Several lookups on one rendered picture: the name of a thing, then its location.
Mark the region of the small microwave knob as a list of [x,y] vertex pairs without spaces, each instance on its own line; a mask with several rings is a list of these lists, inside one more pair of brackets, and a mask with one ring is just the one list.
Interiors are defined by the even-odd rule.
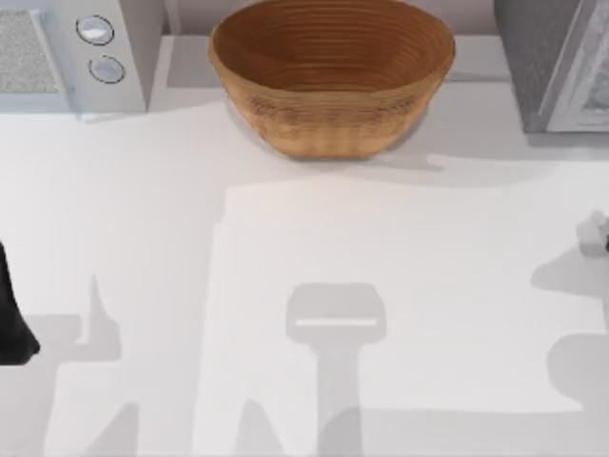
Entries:
[[88,61],[90,75],[100,83],[115,85],[120,83],[126,76],[123,64],[109,55],[101,55]]

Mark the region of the pale microwave oven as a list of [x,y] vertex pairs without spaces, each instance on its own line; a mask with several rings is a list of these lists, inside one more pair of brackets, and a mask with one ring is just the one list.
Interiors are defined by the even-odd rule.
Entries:
[[[114,28],[105,46],[77,34],[79,18]],[[147,111],[167,21],[164,0],[0,0],[0,113],[132,114]],[[95,80],[101,55],[126,70],[118,84]]]

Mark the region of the large microwave knob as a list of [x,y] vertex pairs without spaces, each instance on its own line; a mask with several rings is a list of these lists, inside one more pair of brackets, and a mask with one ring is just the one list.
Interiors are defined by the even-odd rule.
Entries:
[[75,23],[78,36],[93,46],[105,46],[114,38],[114,28],[103,16],[91,15],[79,18]]

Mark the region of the brown woven basket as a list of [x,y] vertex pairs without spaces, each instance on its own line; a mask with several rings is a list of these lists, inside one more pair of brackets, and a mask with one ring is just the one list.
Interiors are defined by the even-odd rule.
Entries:
[[244,121],[298,159],[390,148],[428,107],[456,51],[441,19],[402,0],[258,0],[208,43]]

